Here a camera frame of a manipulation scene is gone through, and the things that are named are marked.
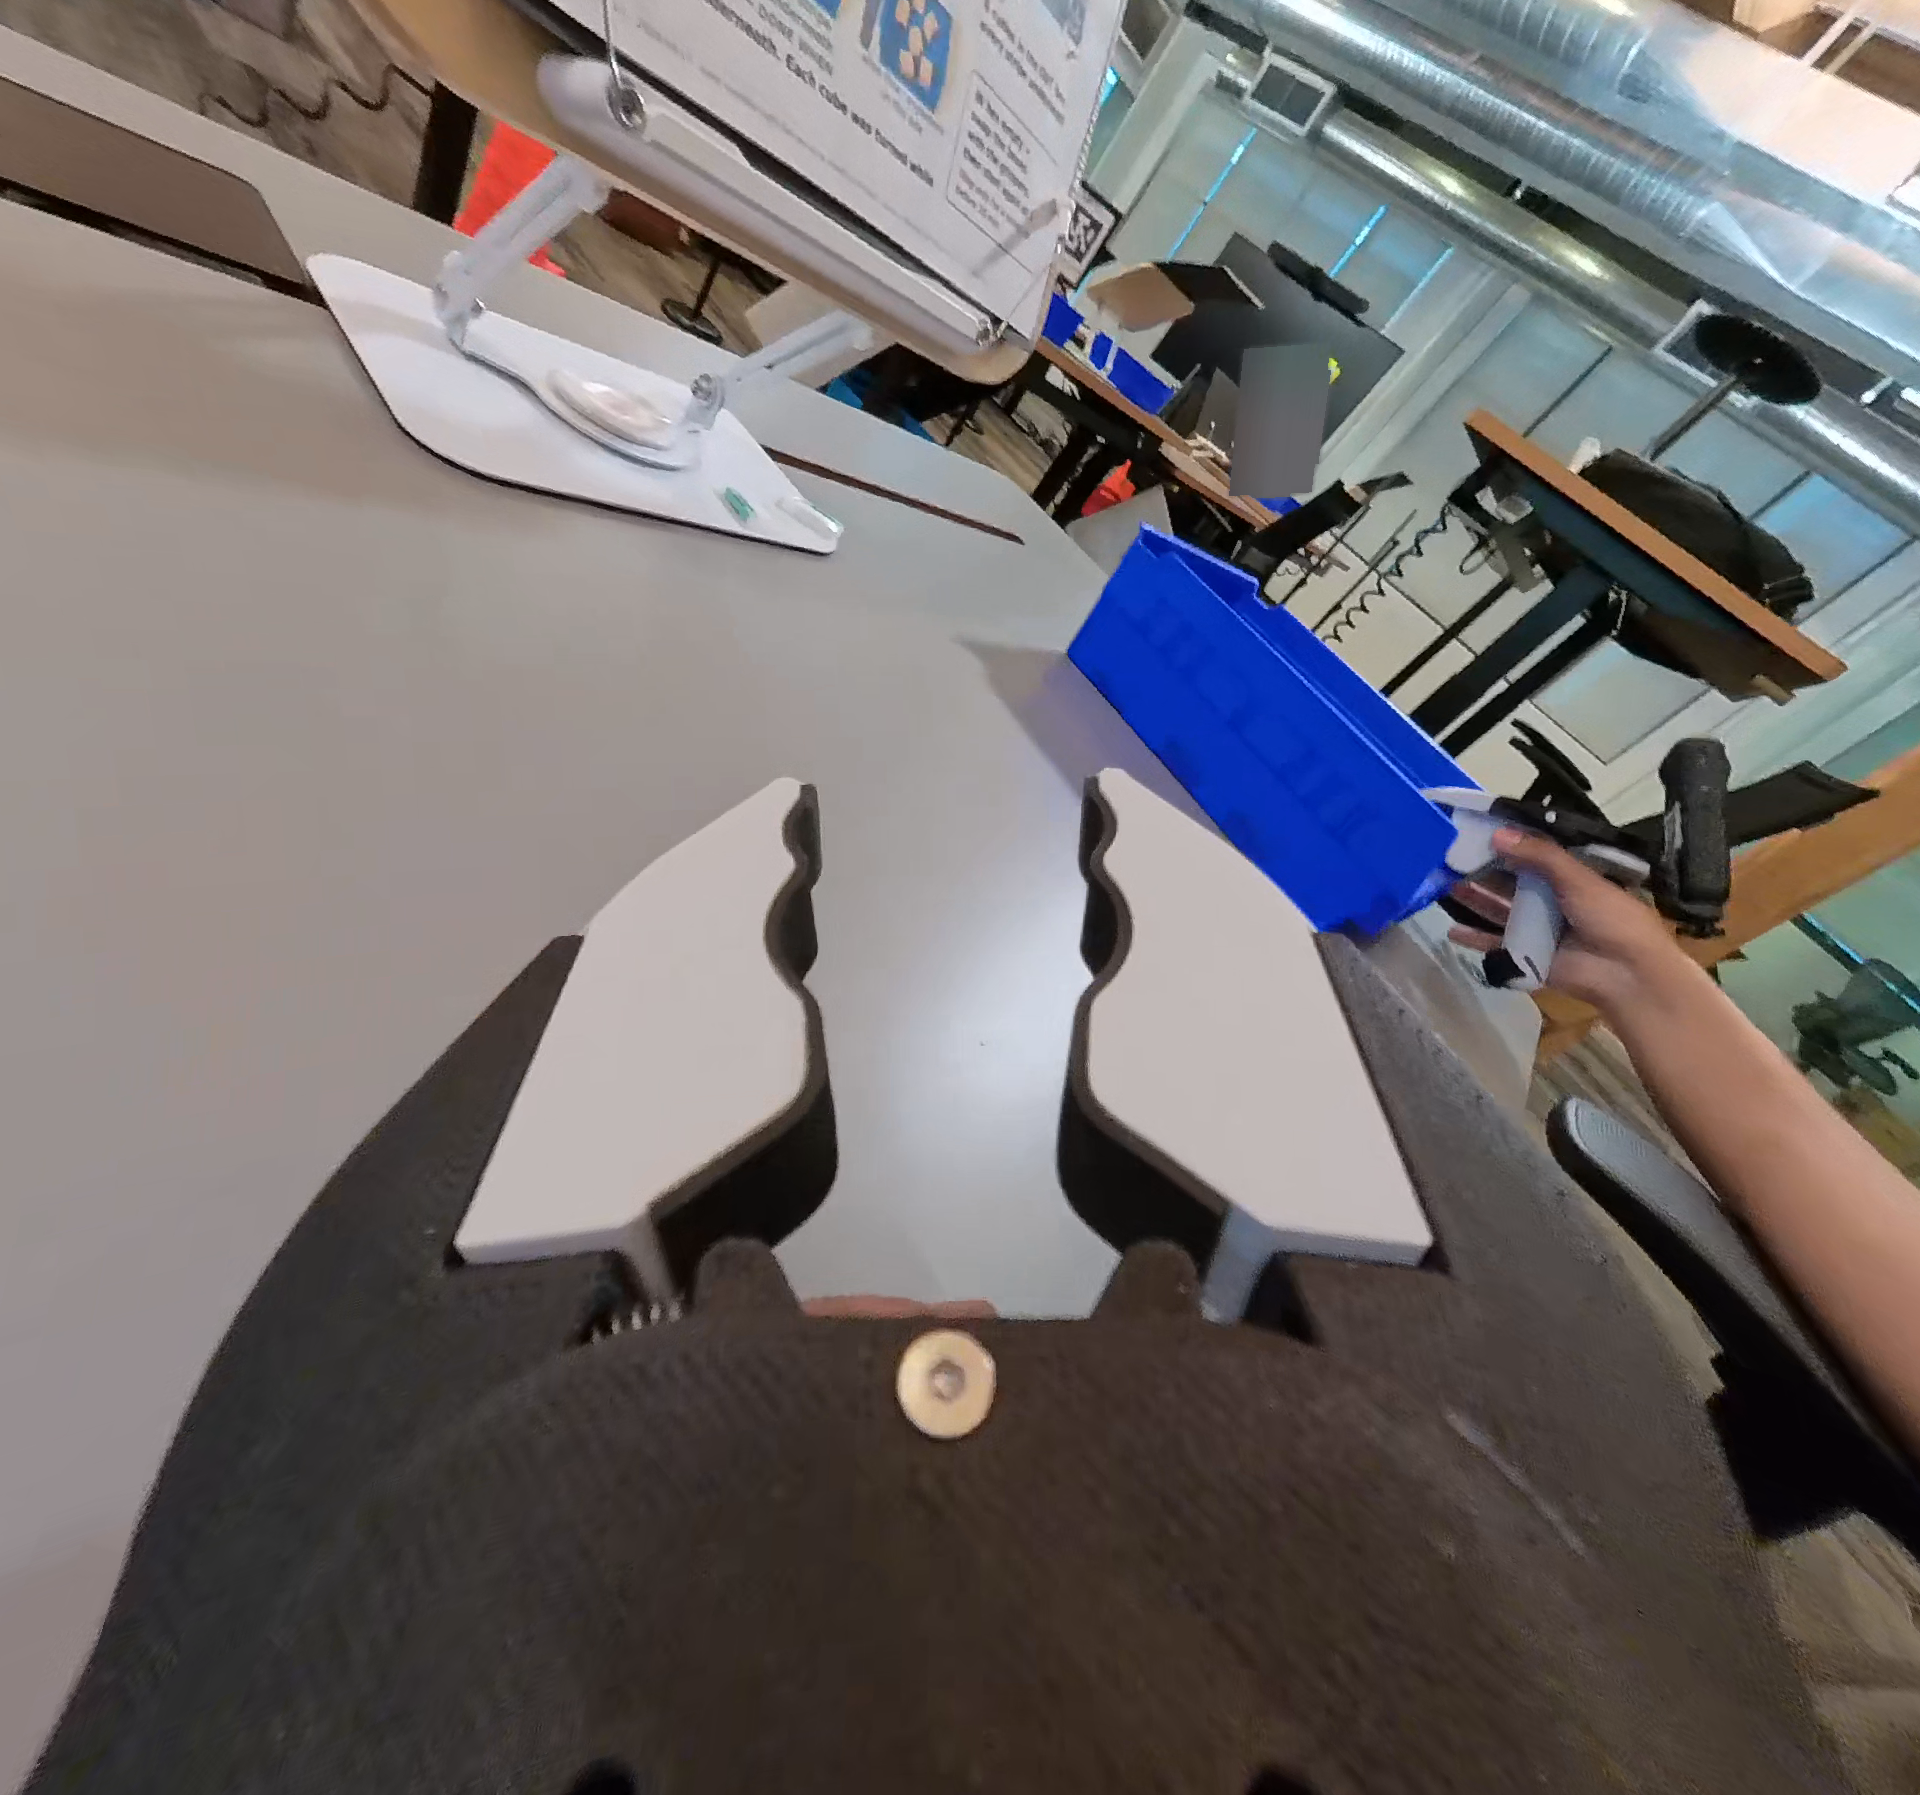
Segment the grey desk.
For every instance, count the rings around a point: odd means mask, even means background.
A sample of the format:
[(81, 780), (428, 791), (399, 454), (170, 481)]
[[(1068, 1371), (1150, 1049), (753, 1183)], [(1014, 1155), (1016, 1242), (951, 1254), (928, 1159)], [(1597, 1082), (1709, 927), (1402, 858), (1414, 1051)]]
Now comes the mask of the grey desk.
[(814, 783), (839, 1108), (809, 1297), (1088, 1314), (1054, 1169), (1096, 567), (825, 401), (814, 558), (476, 481), (323, 305), (6, 214), (6, 1789), (211, 1352), (321, 1183), (554, 937)]

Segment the white metal document stand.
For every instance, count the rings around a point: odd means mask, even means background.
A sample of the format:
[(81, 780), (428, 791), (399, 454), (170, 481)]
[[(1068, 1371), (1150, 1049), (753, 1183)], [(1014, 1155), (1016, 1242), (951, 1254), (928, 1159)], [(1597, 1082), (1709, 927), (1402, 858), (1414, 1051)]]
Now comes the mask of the white metal document stand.
[[(797, 469), (1024, 539), (981, 514), (776, 452), (742, 416), (753, 393), (814, 358), (859, 355), (881, 329), (914, 332), (940, 353), (985, 353), (1000, 337), (985, 310), (788, 176), (755, 165), (709, 120), (643, 90), (619, 57), (545, 53), (536, 88), (559, 128), (554, 159), (431, 282), (345, 254), (305, 264), (403, 435), (497, 485), (809, 558), (830, 556), (845, 528), (799, 485)], [(828, 310), (757, 353), (712, 358), (676, 381), (493, 308), (500, 281), (602, 206), (616, 183), (676, 197), (740, 243), (788, 248), (797, 272), (830, 296)]]

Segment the laminated instruction board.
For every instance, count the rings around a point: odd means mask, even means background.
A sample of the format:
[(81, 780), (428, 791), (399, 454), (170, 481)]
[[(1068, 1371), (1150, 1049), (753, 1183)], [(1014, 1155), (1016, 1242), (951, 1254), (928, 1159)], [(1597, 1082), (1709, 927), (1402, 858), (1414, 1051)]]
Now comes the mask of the laminated instruction board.
[(967, 381), (1039, 342), (1127, 0), (368, 0), (484, 115)]

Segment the blue plastic bin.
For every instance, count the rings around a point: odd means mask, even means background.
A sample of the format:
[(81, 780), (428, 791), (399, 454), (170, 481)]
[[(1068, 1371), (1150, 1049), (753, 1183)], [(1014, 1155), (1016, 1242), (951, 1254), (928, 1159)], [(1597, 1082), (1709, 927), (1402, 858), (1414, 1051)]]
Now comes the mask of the blue plastic bin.
[(1143, 528), (1068, 657), (1316, 931), (1372, 937), (1450, 891), (1430, 794), (1474, 779), (1244, 569)]

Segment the person's right hand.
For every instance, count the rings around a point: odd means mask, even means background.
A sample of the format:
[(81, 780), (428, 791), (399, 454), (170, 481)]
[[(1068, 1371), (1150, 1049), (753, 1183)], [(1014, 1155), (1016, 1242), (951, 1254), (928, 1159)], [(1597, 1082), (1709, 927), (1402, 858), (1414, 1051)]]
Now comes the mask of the person's right hand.
[(1552, 836), (1496, 826), (1493, 866), (1459, 887), (1460, 905), (1493, 927), (1459, 924), (1453, 940), (1480, 951), (1508, 944), (1513, 900), (1530, 889), (1559, 912), (1559, 943), (1542, 985), (1592, 1005), (1609, 1028), (1656, 1011), (1675, 1012), (1714, 984), (1678, 948), (1656, 911), (1590, 858)]

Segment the wooden support post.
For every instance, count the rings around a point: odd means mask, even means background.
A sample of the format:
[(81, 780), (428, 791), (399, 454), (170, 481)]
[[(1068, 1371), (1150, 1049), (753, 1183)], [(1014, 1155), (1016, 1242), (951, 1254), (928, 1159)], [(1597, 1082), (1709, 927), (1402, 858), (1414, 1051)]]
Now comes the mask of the wooden support post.
[(1737, 852), (1722, 931), (1678, 937), (1678, 948), (1701, 966), (1717, 966), (1911, 854), (1917, 846), (1917, 749), (1879, 766), (1867, 786), (1879, 791), (1874, 801)]

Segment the black office chair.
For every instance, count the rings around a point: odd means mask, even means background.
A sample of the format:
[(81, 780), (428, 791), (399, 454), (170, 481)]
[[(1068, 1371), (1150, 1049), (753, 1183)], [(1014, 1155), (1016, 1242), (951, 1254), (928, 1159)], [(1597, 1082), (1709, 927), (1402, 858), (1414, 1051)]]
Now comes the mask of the black office chair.
[(1306, 502), (1279, 513), (1250, 539), (1240, 541), (1234, 556), (1235, 569), (1250, 573), (1256, 584), (1262, 585), (1286, 558), (1310, 552), (1327, 534), (1344, 529), (1363, 514), (1375, 498), (1402, 485), (1413, 485), (1405, 471), (1387, 471), (1359, 484), (1334, 481)]

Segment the white sign board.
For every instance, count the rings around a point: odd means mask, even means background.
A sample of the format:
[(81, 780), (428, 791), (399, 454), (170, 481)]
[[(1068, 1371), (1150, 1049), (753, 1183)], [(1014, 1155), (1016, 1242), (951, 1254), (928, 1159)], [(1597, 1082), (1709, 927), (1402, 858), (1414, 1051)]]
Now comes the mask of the white sign board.
[(1066, 524), (1066, 537), (1095, 561), (1104, 579), (1118, 569), (1141, 531), (1172, 534), (1166, 485), (1118, 498)]

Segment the tan cardboard sheet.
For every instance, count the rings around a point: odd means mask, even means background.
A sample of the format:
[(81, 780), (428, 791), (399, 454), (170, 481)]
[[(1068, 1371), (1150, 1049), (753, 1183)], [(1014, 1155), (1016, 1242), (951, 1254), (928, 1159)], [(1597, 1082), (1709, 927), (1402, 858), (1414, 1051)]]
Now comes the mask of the tan cardboard sheet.
[(1141, 333), (1185, 320), (1205, 271), (1179, 264), (1107, 266), (1083, 286), (1083, 311), (1108, 332)]

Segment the wooden-top standing desk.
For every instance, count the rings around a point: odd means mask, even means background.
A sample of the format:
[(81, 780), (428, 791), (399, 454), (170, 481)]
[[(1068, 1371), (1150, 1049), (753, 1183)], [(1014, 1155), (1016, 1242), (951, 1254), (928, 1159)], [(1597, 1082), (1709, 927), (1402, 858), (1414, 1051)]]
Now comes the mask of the wooden-top standing desk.
[(1476, 448), (1465, 485), (1514, 492), (1560, 573), (1457, 675), (1413, 707), (1447, 751), (1463, 755), (1536, 701), (1637, 614), (1678, 672), (1733, 701), (1788, 703), (1835, 684), (1847, 664), (1742, 590), (1678, 539), (1477, 408), (1463, 423)]

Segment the black backpack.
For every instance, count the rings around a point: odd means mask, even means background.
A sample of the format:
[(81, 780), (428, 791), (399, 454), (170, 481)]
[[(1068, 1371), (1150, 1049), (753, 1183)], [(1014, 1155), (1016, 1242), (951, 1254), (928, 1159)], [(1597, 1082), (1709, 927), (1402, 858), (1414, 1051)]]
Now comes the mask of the black backpack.
[(1597, 452), (1579, 474), (1788, 625), (1812, 603), (1805, 564), (1717, 485), (1625, 448)]

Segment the black pole with round disc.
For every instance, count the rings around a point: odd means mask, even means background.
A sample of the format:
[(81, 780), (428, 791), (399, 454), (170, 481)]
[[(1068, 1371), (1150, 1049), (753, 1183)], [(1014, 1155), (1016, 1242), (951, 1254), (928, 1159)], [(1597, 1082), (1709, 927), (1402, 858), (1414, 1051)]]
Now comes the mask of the black pole with round disc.
[(1762, 320), (1704, 305), (1696, 305), (1656, 344), (1656, 353), (1709, 376), (1712, 386), (1643, 446), (1643, 459), (1653, 464), (1733, 397), (1752, 397), (1770, 408), (1805, 408), (1823, 393), (1819, 370), (1788, 337)]

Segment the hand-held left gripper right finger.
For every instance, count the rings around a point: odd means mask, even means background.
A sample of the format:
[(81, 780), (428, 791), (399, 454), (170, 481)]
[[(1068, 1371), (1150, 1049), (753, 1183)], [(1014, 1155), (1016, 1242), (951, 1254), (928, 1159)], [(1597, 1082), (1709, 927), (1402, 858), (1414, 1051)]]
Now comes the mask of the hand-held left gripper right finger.
[(1306, 915), (1123, 768), (1084, 786), (1080, 866), (1057, 1136), (1080, 1221), (1185, 1253), (1218, 1325), (1293, 1258), (1421, 1268), (1436, 1235)]

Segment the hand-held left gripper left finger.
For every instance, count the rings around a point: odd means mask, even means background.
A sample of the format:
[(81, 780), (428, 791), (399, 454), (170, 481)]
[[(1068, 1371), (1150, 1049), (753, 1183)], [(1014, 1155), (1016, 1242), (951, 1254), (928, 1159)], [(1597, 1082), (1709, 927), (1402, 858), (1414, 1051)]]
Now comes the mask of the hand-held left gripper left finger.
[(720, 1239), (776, 1244), (825, 1198), (836, 1121), (810, 891), (815, 788), (780, 775), (589, 918), (451, 1237), (459, 1263), (616, 1254), (691, 1299)]

